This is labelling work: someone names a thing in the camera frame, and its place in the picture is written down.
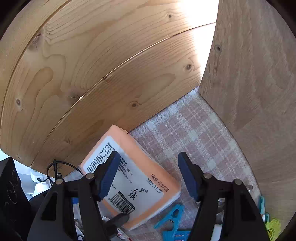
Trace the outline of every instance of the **orange package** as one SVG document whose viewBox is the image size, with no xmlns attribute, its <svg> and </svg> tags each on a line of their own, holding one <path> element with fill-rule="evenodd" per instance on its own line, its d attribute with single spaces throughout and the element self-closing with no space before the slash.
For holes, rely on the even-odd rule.
<svg viewBox="0 0 296 241">
<path fill-rule="evenodd" d="M 103 204 L 113 215 L 129 214 L 124 228 L 132 230 L 178 199 L 181 186 L 128 132 L 115 125 L 85 157 L 82 173 L 94 172 L 113 150 L 121 156 L 120 165 Z"/>
</svg>

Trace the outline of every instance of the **white label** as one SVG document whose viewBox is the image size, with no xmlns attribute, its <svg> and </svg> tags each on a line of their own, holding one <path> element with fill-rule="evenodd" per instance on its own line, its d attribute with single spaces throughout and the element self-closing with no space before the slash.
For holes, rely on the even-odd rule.
<svg viewBox="0 0 296 241">
<path fill-rule="evenodd" d="M 120 239 L 128 239 L 128 236 L 120 228 L 117 229 L 117 237 Z"/>
<path fill-rule="evenodd" d="M 163 197 L 163 191 L 137 167 L 111 136 L 107 136 L 97 147 L 84 164 L 84 171 L 94 172 L 99 164 L 106 162 L 113 150 L 120 154 L 120 164 L 104 199 L 119 213 L 129 214 L 129 221 L 132 221 L 158 202 Z"/>
</svg>

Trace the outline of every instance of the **clothes clip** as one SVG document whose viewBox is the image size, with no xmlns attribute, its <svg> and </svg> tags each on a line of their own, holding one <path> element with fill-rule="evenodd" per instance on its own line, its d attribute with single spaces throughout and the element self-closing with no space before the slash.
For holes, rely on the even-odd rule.
<svg viewBox="0 0 296 241">
<path fill-rule="evenodd" d="M 176 206 L 174 206 L 172 208 L 172 210 L 162 220 L 160 220 L 154 226 L 154 228 L 156 229 L 156 228 L 162 226 L 166 221 L 171 221 L 174 223 L 174 228 L 171 232 L 172 238 L 174 238 L 175 234 L 178 230 L 178 227 L 179 227 L 179 222 L 180 222 L 181 216 L 183 214 L 183 209 L 184 209 L 183 205 L 177 204 Z"/>
<path fill-rule="evenodd" d="M 163 241 L 187 241 L 190 235 L 190 230 L 187 231 L 177 231 L 174 238 L 171 238 L 172 231 L 163 232 Z"/>
</svg>

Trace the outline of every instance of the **plaid fabric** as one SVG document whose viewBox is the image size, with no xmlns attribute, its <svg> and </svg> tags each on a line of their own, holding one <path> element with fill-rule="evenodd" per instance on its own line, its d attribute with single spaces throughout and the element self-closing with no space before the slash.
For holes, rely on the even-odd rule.
<svg viewBox="0 0 296 241">
<path fill-rule="evenodd" d="M 209 172 L 218 180 L 232 182 L 241 179 L 245 185 L 253 185 L 251 195 L 257 201 L 260 191 L 252 170 L 235 139 L 213 109 L 194 89 L 169 107 L 138 126 L 130 134 L 143 148 L 166 169 L 179 183 L 182 190 L 174 204 L 184 205 L 180 229 L 191 229 L 197 214 L 197 206 L 189 196 L 177 158 L 185 151 L 191 161 L 203 172 Z M 172 230 L 167 222 L 155 230 L 154 225 L 170 211 L 169 208 L 138 228 L 126 232 L 133 240 L 162 240 L 161 232 Z M 100 210 L 108 216 L 103 205 Z"/>
</svg>

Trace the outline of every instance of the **wooden board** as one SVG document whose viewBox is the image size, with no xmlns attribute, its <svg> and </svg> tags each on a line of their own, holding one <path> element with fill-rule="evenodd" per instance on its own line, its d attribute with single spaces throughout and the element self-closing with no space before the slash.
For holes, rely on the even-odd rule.
<svg viewBox="0 0 296 241">
<path fill-rule="evenodd" d="M 266 209 L 296 210 L 296 39 L 265 0 L 220 0 L 200 94 L 245 154 Z"/>
<path fill-rule="evenodd" d="M 130 131 L 197 87 L 214 29 L 210 24 L 175 35 L 108 75 L 53 130 L 32 168 L 44 173 L 54 158 L 77 166 L 112 124 Z"/>
<path fill-rule="evenodd" d="M 11 75 L 29 41 L 66 0 L 32 0 L 9 25 L 0 40 L 0 114 Z"/>
<path fill-rule="evenodd" d="M 2 73 L 5 80 L 12 76 L 3 105 L 0 139 L 6 154 L 30 166 L 53 128 L 98 81 L 151 45 L 215 22 L 218 2 L 72 0 L 51 5 L 45 16 L 51 12 L 48 19 L 40 16 L 43 8 L 32 4 L 26 7 L 26 18 L 31 14 L 28 8 L 39 17 L 28 24 L 35 30 L 42 27 L 13 72 Z M 31 29 L 23 31 L 32 36 Z M 29 41 L 27 35 L 21 37 Z M 11 48 L 14 46 L 24 48 L 20 42 Z M 10 68 L 20 53 L 12 54 Z"/>
</svg>

